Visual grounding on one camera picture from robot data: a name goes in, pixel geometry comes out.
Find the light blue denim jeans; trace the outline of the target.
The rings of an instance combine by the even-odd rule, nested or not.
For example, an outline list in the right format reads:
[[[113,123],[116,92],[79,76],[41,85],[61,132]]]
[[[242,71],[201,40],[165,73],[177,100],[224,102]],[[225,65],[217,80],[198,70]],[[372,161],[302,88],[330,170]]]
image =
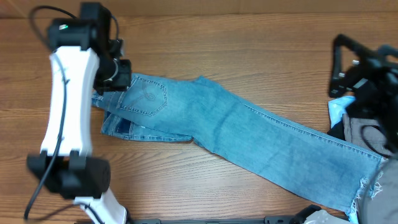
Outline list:
[[[204,77],[135,73],[126,91],[93,93],[103,134],[132,141],[193,141],[307,200],[356,218],[356,199],[380,155],[277,116]]]

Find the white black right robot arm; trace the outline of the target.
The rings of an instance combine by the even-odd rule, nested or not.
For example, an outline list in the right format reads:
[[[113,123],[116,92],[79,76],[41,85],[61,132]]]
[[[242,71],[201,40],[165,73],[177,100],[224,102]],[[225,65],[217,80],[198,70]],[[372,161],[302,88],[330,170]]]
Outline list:
[[[358,62],[342,70],[341,48],[346,47]],[[346,111],[350,117],[375,119],[387,139],[386,147],[397,152],[397,49],[382,45],[371,50],[344,34],[337,35],[332,45],[332,66],[328,95],[339,98],[354,93],[355,101]]]

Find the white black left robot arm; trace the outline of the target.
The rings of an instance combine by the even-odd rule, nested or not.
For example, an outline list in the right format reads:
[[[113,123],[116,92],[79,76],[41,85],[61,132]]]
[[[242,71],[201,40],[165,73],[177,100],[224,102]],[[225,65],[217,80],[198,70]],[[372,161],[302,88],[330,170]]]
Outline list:
[[[126,208],[110,189],[110,164],[93,157],[91,96],[126,91],[131,62],[123,58],[123,40],[110,37],[112,13],[98,2],[83,2],[75,16],[66,12],[43,35],[29,14],[32,30],[50,51],[50,114],[38,155],[27,157],[39,188],[71,200],[93,223],[131,223]]]

